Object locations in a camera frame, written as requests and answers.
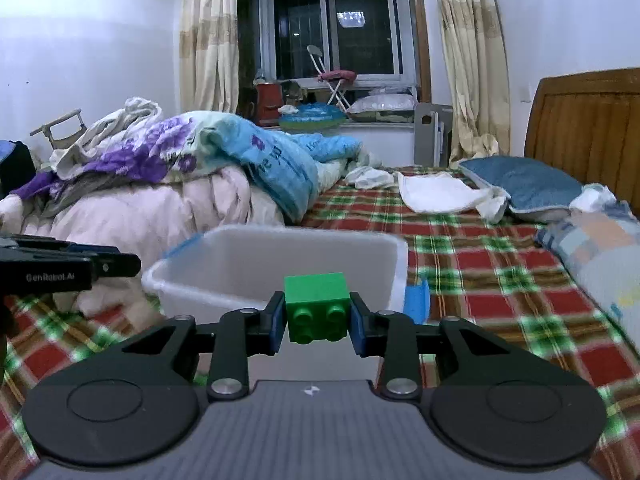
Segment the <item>green toy building block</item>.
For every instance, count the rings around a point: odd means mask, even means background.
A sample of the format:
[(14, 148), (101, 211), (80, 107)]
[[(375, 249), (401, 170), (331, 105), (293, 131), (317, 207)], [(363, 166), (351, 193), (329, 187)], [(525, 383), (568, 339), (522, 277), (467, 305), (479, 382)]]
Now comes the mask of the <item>green toy building block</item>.
[(343, 273), (287, 276), (284, 299), (294, 344), (339, 341), (346, 336), (352, 302)]

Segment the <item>white plastic storage bin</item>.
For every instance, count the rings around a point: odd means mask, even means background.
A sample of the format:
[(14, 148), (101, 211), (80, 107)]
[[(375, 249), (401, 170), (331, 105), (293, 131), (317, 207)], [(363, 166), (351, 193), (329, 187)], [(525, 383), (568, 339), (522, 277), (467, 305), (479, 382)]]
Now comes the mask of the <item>white plastic storage bin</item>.
[[(290, 275), (343, 273), (371, 311), (404, 310), (408, 245), (390, 234), (275, 226), (221, 226), (198, 234), (142, 275), (168, 318), (192, 315), (215, 323), (230, 310), (262, 310)], [(248, 358), (258, 380), (370, 380), (381, 358), (361, 359), (347, 337), (292, 344), (288, 332), (276, 356)]]

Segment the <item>dark bag at left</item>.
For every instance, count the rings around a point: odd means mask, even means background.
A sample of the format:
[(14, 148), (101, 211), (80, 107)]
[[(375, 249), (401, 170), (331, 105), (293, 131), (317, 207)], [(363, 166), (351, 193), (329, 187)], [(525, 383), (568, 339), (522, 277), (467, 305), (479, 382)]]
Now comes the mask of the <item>dark bag at left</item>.
[(29, 148), (21, 141), (0, 141), (0, 197), (5, 198), (35, 177)]

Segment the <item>red green plaid bedsheet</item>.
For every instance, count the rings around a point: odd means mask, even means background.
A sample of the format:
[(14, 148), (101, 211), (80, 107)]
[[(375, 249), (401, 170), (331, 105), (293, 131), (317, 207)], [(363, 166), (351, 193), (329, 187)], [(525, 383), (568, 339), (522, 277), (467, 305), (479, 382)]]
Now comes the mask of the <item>red green plaid bedsheet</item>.
[[(593, 467), (609, 479), (639, 474), (639, 356), (623, 332), (579, 289), (559, 259), (536, 244), (536, 226), (477, 214), (415, 214), (394, 191), (335, 185), (303, 221), (307, 228), (375, 231), (404, 238), (408, 281), (427, 281), (432, 320), (457, 315), (596, 386), (608, 413)], [(18, 333), (1, 379), (1, 474), (20, 478), (36, 454), (20, 417), (30, 387), (47, 374), (124, 339), (122, 307), (96, 318), (63, 313), (47, 299), (6, 300)]]

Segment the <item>white cloth on bed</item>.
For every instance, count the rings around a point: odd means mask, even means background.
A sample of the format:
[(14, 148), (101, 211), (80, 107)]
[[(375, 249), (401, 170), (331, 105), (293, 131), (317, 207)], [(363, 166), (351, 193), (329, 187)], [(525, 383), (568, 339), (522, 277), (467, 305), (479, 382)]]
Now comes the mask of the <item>white cloth on bed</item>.
[(502, 188), (470, 188), (462, 180), (438, 172), (406, 177), (395, 174), (405, 205), (417, 214), (460, 214), (475, 209), (489, 223), (498, 223), (506, 211), (509, 194)]

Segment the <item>white crumpled garment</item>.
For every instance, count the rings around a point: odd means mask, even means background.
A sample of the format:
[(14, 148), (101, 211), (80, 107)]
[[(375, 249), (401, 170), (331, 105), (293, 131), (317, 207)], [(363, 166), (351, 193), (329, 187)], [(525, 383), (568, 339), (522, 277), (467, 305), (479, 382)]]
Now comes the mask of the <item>white crumpled garment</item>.
[(157, 103), (138, 96), (129, 98), (122, 108), (95, 122), (69, 148), (54, 150), (47, 166), (63, 180), (73, 179), (83, 166), (129, 139), (138, 140), (163, 119)]

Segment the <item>purple floral blue blanket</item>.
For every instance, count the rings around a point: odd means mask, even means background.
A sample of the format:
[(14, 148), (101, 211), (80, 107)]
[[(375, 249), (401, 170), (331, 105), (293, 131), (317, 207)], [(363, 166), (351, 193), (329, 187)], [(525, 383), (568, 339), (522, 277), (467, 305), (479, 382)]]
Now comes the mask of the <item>purple floral blue blanket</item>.
[(362, 142), (352, 136), (289, 134), (260, 128), (235, 114), (204, 110), (152, 125), (138, 140), (129, 139), (83, 166), (73, 179), (63, 180), (50, 169), (35, 177), (52, 174), (47, 198), (59, 203), (66, 188), (86, 174), (169, 184), (235, 165), (273, 199), (285, 218), (299, 222), (321, 194), (319, 166), (358, 160), (362, 153)]

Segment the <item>grey cabinet by window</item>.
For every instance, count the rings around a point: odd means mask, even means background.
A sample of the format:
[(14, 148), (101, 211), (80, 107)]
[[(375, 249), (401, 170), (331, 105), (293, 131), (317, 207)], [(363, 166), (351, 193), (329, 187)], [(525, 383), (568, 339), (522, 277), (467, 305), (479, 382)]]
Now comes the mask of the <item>grey cabinet by window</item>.
[(414, 109), (414, 162), (417, 165), (449, 166), (452, 136), (452, 107), (418, 103)]

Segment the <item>white pillow on sill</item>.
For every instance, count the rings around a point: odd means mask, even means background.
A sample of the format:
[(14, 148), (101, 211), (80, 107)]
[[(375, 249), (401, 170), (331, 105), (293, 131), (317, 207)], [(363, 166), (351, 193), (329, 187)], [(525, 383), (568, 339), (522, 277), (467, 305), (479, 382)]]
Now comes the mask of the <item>white pillow on sill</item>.
[(416, 99), (410, 93), (377, 93), (358, 99), (346, 112), (354, 122), (414, 122)]

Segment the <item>patterned light blue pillow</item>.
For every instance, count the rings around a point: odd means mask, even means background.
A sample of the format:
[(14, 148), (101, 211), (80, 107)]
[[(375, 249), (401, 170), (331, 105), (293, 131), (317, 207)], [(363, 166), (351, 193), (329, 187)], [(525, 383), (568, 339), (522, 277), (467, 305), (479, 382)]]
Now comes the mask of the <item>patterned light blue pillow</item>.
[(602, 184), (588, 184), (570, 215), (547, 224), (536, 242), (553, 252), (574, 282), (639, 344), (639, 219)]

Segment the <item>red box on sill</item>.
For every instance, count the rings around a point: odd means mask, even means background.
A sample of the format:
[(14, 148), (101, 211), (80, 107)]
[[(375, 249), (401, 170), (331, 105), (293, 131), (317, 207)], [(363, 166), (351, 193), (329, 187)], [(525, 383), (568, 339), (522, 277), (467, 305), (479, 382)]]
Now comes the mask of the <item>red box on sill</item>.
[(257, 103), (255, 122), (261, 127), (276, 126), (279, 123), (279, 108), (284, 104), (281, 85), (277, 82), (263, 82), (256, 86)]

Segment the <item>folding chair with red seat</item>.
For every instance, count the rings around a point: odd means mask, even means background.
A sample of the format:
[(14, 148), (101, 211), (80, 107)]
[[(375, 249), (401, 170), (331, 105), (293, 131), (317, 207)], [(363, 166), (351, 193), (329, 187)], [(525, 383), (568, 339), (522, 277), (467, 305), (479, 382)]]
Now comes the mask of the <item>folding chair with red seat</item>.
[(329, 104), (336, 105), (343, 113), (352, 106), (346, 99), (345, 89), (357, 79), (357, 73), (352, 70), (328, 70), (323, 62), (322, 51), (314, 44), (306, 47), (311, 64), (317, 72), (317, 79), (330, 89)]

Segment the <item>right beige curtain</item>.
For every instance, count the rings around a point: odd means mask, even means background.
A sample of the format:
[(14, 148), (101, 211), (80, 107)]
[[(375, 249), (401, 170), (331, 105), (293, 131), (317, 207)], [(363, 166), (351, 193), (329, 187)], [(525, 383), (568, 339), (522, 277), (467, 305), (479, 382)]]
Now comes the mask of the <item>right beige curtain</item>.
[(511, 148), (508, 62), (496, 0), (437, 0), (452, 104), (450, 165)]

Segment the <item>wooden headboard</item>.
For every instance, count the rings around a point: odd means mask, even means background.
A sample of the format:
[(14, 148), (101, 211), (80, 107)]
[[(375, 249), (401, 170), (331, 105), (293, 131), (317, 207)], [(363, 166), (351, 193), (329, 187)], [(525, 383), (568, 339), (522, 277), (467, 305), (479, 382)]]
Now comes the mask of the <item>wooden headboard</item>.
[(639, 213), (640, 70), (555, 76), (538, 84), (524, 155), (583, 184), (606, 185)]

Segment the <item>window with dark glass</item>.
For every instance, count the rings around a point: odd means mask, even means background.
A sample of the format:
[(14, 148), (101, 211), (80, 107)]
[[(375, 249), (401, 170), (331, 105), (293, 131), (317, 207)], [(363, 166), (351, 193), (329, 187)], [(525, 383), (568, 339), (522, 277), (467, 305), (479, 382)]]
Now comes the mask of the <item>window with dark glass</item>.
[(241, 67), (270, 81), (323, 89), (307, 49), (328, 72), (354, 72), (349, 96), (407, 87), (433, 95), (424, 0), (239, 0)]

